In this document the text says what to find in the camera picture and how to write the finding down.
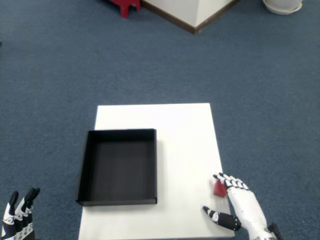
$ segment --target red block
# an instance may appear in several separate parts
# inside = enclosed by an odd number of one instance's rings
[[[117,4],[120,7],[121,16],[127,18],[129,15],[130,5],[135,4],[136,10],[140,11],[140,0],[110,0],[114,4]]]
[[[227,189],[219,180],[215,182],[213,194],[224,198],[227,195]]]

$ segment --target robotic hand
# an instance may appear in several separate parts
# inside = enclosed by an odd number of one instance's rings
[[[13,192],[4,211],[1,240],[35,240],[32,223],[33,200],[39,194],[39,188],[31,188],[15,208],[18,192]]]
[[[274,223],[267,227],[265,215],[255,194],[243,181],[221,172],[213,177],[224,184],[236,214],[232,216],[204,206],[203,210],[214,223],[234,231],[244,227],[249,233],[250,240],[283,240]]]

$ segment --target black box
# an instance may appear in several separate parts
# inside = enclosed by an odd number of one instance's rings
[[[156,204],[156,130],[89,131],[76,201],[82,206]]]

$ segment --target red stool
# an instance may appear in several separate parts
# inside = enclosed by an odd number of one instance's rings
[[[135,4],[136,10],[140,11],[140,0],[110,0],[111,2],[120,6],[121,16],[127,18],[129,15],[129,7]]]

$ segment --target wooden baseboard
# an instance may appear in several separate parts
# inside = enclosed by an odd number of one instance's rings
[[[170,13],[167,13],[166,11],[163,11],[162,9],[150,4],[149,2],[146,2],[144,0],[141,0],[141,6],[148,9],[149,11],[159,15],[160,17],[168,20],[169,22],[178,25],[182,29],[196,35],[200,33],[206,26],[208,26],[210,23],[212,23],[214,20],[222,16],[227,10],[229,10],[232,6],[240,2],[240,0],[233,0],[230,3],[228,3],[226,6],[221,8],[219,11],[217,11],[215,14],[207,18],[205,21],[203,21],[198,26],[192,26],[185,21],[180,20],[179,18],[171,15]]]

